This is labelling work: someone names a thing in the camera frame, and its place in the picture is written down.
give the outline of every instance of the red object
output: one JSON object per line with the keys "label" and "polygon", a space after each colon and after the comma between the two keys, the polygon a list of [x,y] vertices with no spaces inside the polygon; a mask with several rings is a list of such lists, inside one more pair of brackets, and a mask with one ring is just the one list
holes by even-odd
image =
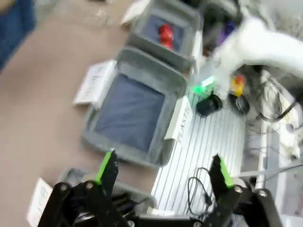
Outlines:
{"label": "red object", "polygon": [[244,82],[244,77],[243,77],[243,75],[241,75],[241,74],[237,75],[236,78],[235,78],[235,83],[236,83],[236,84],[241,84],[241,83],[243,83],[243,82]]}
{"label": "red object", "polygon": [[161,45],[168,49],[173,49],[174,34],[169,24],[164,24],[159,28]]}

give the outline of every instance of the metal screw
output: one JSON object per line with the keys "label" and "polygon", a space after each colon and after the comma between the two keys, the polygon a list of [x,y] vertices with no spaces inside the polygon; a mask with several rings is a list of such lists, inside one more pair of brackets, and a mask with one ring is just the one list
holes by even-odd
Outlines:
{"label": "metal screw", "polygon": [[201,227],[202,225],[201,225],[201,223],[200,222],[195,222],[194,223],[194,227]]}
{"label": "metal screw", "polygon": [[238,186],[235,187],[235,191],[237,193],[242,193],[242,189],[240,187],[238,187]]}
{"label": "metal screw", "polygon": [[263,197],[267,197],[267,193],[265,191],[263,191],[263,190],[259,191],[259,195],[263,196]]}
{"label": "metal screw", "polygon": [[87,185],[86,185],[86,188],[87,189],[91,189],[93,187],[93,184],[92,183],[88,183]]}
{"label": "metal screw", "polygon": [[67,189],[67,186],[66,185],[61,185],[61,187],[60,187],[60,190],[63,192],[63,191],[65,191]]}
{"label": "metal screw", "polygon": [[134,227],[134,222],[133,221],[127,221],[127,224],[129,227]]}

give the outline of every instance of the green light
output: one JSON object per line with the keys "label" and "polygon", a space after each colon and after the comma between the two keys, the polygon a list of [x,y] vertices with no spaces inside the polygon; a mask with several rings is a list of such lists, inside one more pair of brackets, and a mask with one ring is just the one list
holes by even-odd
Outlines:
{"label": "green light", "polygon": [[200,86],[195,86],[191,88],[191,92],[201,96],[202,98],[207,98],[210,96],[214,89],[214,77],[209,77],[202,81]]}
{"label": "green light", "polygon": [[209,77],[202,81],[201,87],[206,87],[214,82],[214,77]]}
{"label": "green light", "polygon": [[101,177],[102,177],[102,175],[104,173],[105,167],[107,166],[108,161],[109,161],[111,155],[112,155],[111,152],[106,153],[106,155],[105,155],[105,157],[103,159],[103,162],[100,165],[100,169],[99,169],[99,171],[97,173],[97,176],[96,176],[96,179],[95,179],[95,182],[97,184],[102,184]]}

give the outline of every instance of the white paper label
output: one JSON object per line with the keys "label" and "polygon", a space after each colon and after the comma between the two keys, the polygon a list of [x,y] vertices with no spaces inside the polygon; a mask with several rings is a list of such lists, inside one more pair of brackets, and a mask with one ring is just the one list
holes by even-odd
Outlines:
{"label": "white paper label", "polygon": [[195,63],[192,66],[192,74],[198,74],[206,61],[206,57],[203,56],[202,51],[202,31],[197,31],[192,51],[192,57],[195,59]]}
{"label": "white paper label", "polygon": [[164,139],[174,139],[183,146],[185,143],[185,135],[188,132],[192,118],[193,112],[190,103],[187,96],[184,96],[176,103],[175,110]]}
{"label": "white paper label", "polygon": [[89,68],[73,103],[99,105],[103,90],[111,82],[115,60],[105,61]]}
{"label": "white paper label", "polygon": [[39,178],[27,212],[27,221],[31,227],[37,227],[53,189]]}

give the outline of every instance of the yellow object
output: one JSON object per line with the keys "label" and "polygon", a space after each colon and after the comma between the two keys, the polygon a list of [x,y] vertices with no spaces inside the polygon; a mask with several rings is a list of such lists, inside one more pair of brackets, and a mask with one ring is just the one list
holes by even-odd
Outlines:
{"label": "yellow object", "polygon": [[236,83],[236,79],[232,79],[231,91],[237,97],[240,97],[244,91],[244,82]]}

